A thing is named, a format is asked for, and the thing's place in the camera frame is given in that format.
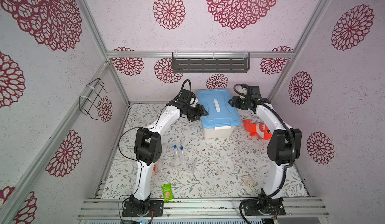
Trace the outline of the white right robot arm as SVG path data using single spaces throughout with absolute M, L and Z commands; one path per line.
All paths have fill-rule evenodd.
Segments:
M 237 109 L 252 110 L 272 133 L 267 146 L 271 166 L 265 187 L 261 189 L 258 197 L 243 200 L 239 204 L 242 218 L 245 218 L 246 207 L 252 206 L 258 207 L 262 215 L 267 215 L 264 207 L 268 207 L 270 203 L 280 206 L 287 171 L 300 156 L 302 132 L 283 121 L 267 101 L 235 96 L 229 100 L 229 104 Z

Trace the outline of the white plastic storage bin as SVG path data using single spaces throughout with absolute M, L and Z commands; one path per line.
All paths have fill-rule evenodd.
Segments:
M 235 130 L 235 126 L 219 126 L 219 127 L 212 127 L 204 124 L 202 122 L 203 127 L 203 133 L 205 139 L 212 139 L 212 138 L 228 138 Z

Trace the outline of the blue plastic bin lid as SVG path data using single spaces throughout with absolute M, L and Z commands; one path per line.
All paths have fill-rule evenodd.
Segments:
M 197 92 L 198 103 L 208 112 L 201 117 L 201 124 L 206 129 L 236 127 L 241 119 L 236 108 L 229 104 L 232 96 L 227 89 L 200 90 Z

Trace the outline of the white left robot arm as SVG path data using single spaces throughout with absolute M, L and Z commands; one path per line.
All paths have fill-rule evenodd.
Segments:
M 135 188 L 128 197 L 128 207 L 133 213 L 144 216 L 150 210 L 150 182 L 152 170 L 162 154 L 162 135 L 182 115 L 191 122 L 207 116 L 208 112 L 200 104 L 167 105 L 159 118 L 147 127 L 138 127 L 135 137 L 134 154 L 137 163 Z

